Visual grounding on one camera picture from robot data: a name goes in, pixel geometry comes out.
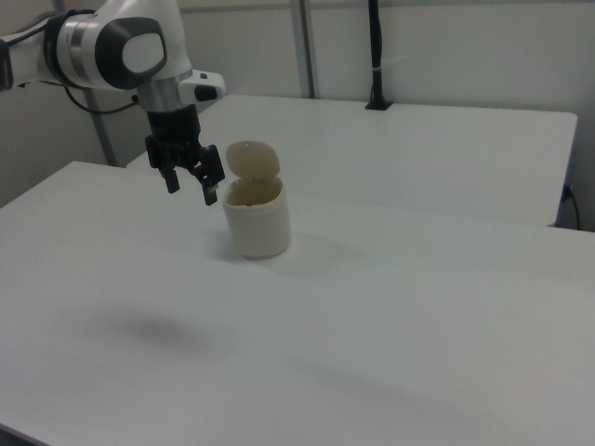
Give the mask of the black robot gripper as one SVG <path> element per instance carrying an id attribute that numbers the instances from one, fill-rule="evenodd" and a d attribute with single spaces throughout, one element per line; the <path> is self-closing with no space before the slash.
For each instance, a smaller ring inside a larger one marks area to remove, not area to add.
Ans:
<path id="1" fill-rule="evenodd" d="M 218 184 L 225 179 L 218 148 L 199 142 L 201 126 L 195 105 L 174 111 L 148 111 L 151 133 L 145 146 L 151 168 L 157 169 L 170 194 L 179 190 L 175 167 L 188 169 L 201 184 L 206 205 L 218 200 Z"/>

